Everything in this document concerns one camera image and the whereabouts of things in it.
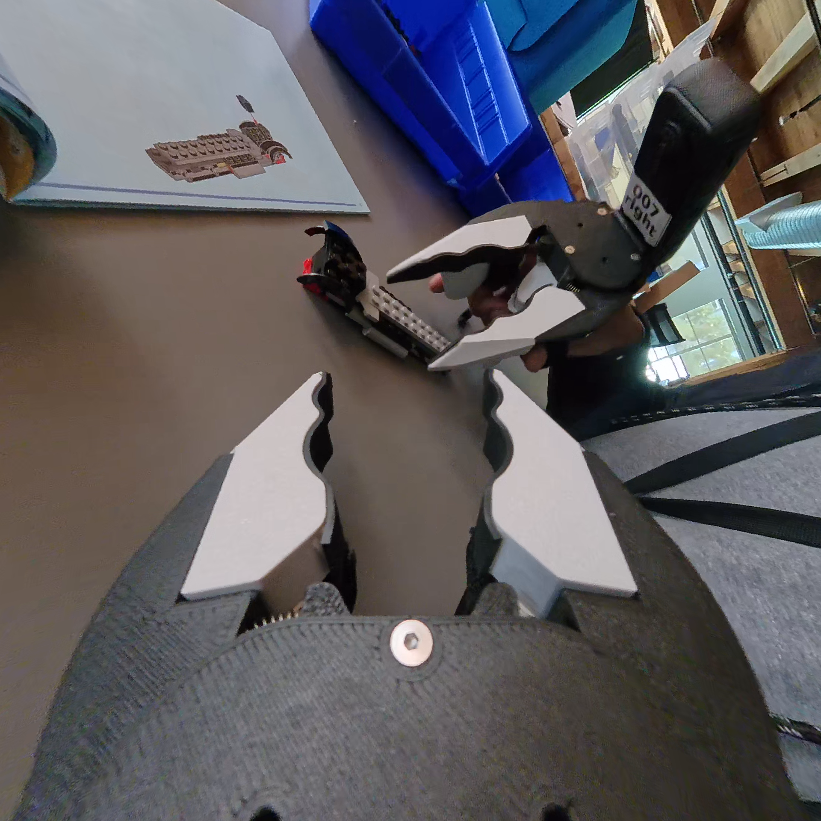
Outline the silver flexible duct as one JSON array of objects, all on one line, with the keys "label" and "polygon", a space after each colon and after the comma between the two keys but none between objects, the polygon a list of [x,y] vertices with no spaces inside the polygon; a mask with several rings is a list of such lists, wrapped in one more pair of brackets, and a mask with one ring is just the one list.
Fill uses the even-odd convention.
[{"label": "silver flexible duct", "polygon": [[735,220],[752,250],[819,251],[820,201],[802,203],[796,192]]}]

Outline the grey and black brick model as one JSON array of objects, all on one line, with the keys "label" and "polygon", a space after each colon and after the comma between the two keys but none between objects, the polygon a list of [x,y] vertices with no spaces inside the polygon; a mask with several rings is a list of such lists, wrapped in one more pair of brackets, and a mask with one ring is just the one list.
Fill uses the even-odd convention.
[{"label": "grey and black brick model", "polygon": [[426,323],[371,272],[350,236],[335,223],[309,227],[322,246],[304,261],[296,279],[303,289],[334,305],[362,335],[401,359],[413,356],[429,364],[452,342]]}]

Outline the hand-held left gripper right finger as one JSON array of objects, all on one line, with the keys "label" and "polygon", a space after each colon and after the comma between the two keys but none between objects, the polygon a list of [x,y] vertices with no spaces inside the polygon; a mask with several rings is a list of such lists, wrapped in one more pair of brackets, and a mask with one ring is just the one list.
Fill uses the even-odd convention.
[{"label": "hand-held left gripper right finger", "polygon": [[492,477],[467,546],[457,615],[509,585],[546,618],[566,591],[631,599],[631,569],[580,444],[499,369],[484,374],[484,456]]}]

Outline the light blue instruction booklet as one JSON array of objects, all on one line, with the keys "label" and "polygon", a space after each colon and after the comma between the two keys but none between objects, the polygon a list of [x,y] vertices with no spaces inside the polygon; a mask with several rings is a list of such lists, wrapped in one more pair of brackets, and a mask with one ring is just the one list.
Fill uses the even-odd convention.
[{"label": "light blue instruction booklet", "polygon": [[220,2],[2,1],[1,45],[56,153],[15,204],[369,213],[272,33]]}]

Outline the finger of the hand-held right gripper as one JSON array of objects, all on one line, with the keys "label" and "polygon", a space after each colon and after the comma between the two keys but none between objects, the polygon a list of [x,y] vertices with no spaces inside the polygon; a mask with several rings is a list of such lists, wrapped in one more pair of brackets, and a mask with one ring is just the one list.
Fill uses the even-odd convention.
[{"label": "finger of the hand-held right gripper", "polygon": [[487,279],[492,265],[516,263],[532,234],[522,215],[469,224],[398,263],[386,279],[411,282],[440,273],[447,298],[465,299]]},{"label": "finger of the hand-held right gripper", "polygon": [[428,371],[443,372],[471,364],[493,365],[524,354],[535,346],[538,337],[584,310],[575,293],[558,287],[547,265],[537,264],[512,293],[507,314],[450,345],[428,364]]}]

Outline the person's right hand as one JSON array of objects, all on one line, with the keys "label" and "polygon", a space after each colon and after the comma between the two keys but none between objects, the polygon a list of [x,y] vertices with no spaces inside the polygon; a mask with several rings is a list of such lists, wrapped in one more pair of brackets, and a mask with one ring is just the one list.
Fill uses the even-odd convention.
[{"label": "person's right hand", "polygon": [[511,314],[508,303],[514,290],[515,287],[511,286],[494,289],[483,283],[467,297],[467,308],[458,316],[457,328],[465,332],[467,324],[474,317],[487,327],[498,317]]}]

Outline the teal storage box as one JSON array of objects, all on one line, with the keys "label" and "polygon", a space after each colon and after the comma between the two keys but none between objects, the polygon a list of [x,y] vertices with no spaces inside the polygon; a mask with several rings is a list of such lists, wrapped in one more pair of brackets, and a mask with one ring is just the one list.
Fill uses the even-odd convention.
[{"label": "teal storage box", "polygon": [[522,94],[536,114],[582,86],[582,111],[651,64],[644,2],[487,1]]}]

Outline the person's right forearm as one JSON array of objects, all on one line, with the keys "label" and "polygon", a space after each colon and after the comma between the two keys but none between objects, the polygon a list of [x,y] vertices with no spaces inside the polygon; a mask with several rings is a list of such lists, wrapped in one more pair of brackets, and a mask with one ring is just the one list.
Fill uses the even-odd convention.
[{"label": "person's right forearm", "polygon": [[760,370],[676,387],[648,380],[649,351],[650,330],[627,305],[585,337],[543,343],[529,353],[529,365],[548,369],[547,412],[580,442],[634,417],[647,421],[691,407],[819,394],[818,348]]}]

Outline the window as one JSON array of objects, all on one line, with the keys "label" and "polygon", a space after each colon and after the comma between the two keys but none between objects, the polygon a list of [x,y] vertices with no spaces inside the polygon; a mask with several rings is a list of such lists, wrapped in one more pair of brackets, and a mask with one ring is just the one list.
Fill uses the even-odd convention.
[{"label": "window", "polygon": [[649,381],[668,386],[782,349],[726,193],[660,266],[659,283],[682,268],[695,276],[662,299],[682,340],[650,349]]}]

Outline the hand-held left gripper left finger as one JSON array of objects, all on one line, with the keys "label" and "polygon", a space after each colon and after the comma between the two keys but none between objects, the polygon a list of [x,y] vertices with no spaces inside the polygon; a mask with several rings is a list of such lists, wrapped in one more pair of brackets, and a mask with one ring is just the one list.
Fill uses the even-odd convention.
[{"label": "hand-held left gripper left finger", "polygon": [[315,373],[231,451],[184,600],[249,592],[285,615],[327,582],[354,609],[355,555],[324,475],[333,416],[332,376]]}]

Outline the clear plastic storage box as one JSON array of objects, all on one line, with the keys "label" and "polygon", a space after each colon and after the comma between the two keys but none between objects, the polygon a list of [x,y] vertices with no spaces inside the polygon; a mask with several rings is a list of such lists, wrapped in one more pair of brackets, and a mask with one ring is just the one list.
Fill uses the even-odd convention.
[{"label": "clear plastic storage box", "polygon": [[662,62],[651,64],[587,114],[567,138],[589,200],[613,209],[621,203],[644,133],[663,87],[697,63],[717,22],[688,35]]}]

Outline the blue plastic parts bin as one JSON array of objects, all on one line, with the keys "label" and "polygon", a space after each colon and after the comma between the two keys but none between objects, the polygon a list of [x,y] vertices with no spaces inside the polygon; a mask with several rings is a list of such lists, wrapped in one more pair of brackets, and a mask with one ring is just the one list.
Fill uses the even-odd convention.
[{"label": "blue plastic parts bin", "polygon": [[573,195],[550,142],[529,159],[517,151],[492,178],[472,190],[457,191],[457,199],[472,218],[522,201],[573,202]]},{"label": "blue plastic parts bin", "polygon": [[529,137],[484,2],[311,1],[310,28],[449,186],[483,185]]}]

